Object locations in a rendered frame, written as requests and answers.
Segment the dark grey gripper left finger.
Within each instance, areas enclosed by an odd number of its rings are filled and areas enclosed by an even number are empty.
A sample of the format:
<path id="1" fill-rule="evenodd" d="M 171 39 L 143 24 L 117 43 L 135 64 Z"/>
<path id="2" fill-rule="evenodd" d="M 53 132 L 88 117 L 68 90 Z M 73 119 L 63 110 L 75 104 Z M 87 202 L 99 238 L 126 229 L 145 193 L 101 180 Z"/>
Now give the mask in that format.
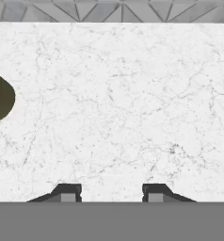
<path id="1" fill-rule="evenodd" d="M 39 196 L 30 202 L 81 202 L 81 184 L 58 184 L 51 193 Z"/>

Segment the olive green round container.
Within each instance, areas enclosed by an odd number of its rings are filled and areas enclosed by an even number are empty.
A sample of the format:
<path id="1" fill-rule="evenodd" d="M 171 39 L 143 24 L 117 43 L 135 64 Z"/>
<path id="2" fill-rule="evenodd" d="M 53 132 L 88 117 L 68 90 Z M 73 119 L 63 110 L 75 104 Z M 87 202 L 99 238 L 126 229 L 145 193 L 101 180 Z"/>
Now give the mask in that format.
<path id="1" fill-rule="evenodd" d="M 15 103 L 15 90 L 0 76 L 0 120 L 8 115 Z"/>

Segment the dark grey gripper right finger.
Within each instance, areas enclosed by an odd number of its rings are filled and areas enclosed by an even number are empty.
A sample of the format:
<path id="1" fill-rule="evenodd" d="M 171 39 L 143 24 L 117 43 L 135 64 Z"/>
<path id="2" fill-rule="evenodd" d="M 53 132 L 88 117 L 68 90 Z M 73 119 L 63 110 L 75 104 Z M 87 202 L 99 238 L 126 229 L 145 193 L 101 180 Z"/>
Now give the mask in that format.
<path id="1" fill-rule="evenodd" d="M 166 184 L 143 184 L 143 202 L 176 202 L 193 200 L 174 193 Z"/>

